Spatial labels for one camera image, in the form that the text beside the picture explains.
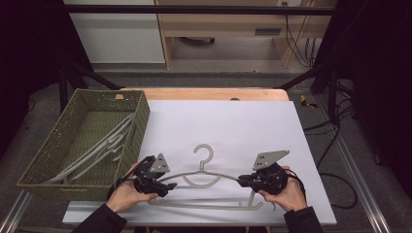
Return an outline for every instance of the black curtain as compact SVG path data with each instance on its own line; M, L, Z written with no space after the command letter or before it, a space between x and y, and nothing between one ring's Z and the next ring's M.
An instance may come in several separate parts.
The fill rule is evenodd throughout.
M339 1L345 7L359 2ZM331 68L338 79L352 80L354 105L378 161L392 168L412 198L412 1L371 0L349 37L339 44ZM326 31L317 63L345 30L349 18L334 17ZM315 79L325 88L328 73Z
M62 0L0 1L0 157L28 111L29 96L58 82L63 64L92 70Z

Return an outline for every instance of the hanger in basket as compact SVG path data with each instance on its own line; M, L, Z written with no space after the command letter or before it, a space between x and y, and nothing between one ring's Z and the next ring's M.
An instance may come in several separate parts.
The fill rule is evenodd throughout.
M130 114L105 137L103 137L97 144L95 144L88 151L82 154L54 178L48 180L45 183L73 183L81 178L85 173L87 173L91 168L97 165L109 154L117 153L124 147L124 144L120 145L120 143L122 142L122 139L127 135L132 120L133 114ZM88 165L83 171L81 171L73 178L69 178L69 176L72 175L77 169L79 169L79 167L87 163L93 157L94 161L90 165ZM114 158L113 161L117 161L119 159L120 157L118 156Z

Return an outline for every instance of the gray plastic hanger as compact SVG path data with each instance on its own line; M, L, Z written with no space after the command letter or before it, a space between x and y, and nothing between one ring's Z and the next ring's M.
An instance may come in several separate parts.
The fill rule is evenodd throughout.
M197 153L197 151L201 148L205 148L209 151L209 156L200 161L200 166L199 166L199 170L194 171L194 172L186 172L186 173L181 173L181 174L177 174L177 175L173 175L167 178L163 178L161 180L158 180L159 182L163 183L165 181L171 180L171 179L175 179L175 178L179 178L182 177L183 180L190 186L192 187L196 187L196 188L208 188L213 186L214 184L216 184L221 178L226 178L232 181L237 182L237 178L232 177L230 175L226 175L226 174L221 174L221 173L214 173L214 172L208 172L204 169L205 164L207 164L208 162L210 162L213 158L214 152L213 149L207 145L207 144L201 144L199 146L197 146L196 148L194 148L193 152ZM216 177L214 180L212 180L209 183L206 184L199 184L199 183L194 183L191 180L189 180L188 176L192 176L192 175L209 175L209 176L214 176ZM217 206L217 205L194 205L194 204L181 204L181 203L174 203L173 201L167 201L164 199L154 199L150 202L148 202L150 205L153 206L163 206L163 207L174 207L174 208L192 208L192 209L209 209L209 210L231 210L231 211L256 211L258 210L263 203L259 202L256 205L253 205L253 201L255 198L255 192L252 190L251 195L249 197L248 200L248 205L247 206L242 206L242 203L239 203L238 206Z

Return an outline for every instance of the black sleeve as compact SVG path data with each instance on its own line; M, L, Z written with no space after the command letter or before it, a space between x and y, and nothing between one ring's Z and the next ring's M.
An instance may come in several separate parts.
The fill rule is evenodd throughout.
M285 215L286 225L291 233L324 232L312 207L300 211L289 211Z
M110 210L106 204L103 204L72 232L116 233L121 232L126 223L127 221L124 218Z

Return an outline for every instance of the hanger hook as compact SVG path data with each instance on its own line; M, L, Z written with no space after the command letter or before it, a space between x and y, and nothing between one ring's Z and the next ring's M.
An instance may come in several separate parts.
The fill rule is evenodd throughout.
M194 148L193 152L197 153L197 151L201 148L205 148L209 151L209 156L206 159L200 161L200 171L203 171L205 169L205 164L212 160L214 153L213 149L207 144L200 144L199 146Z

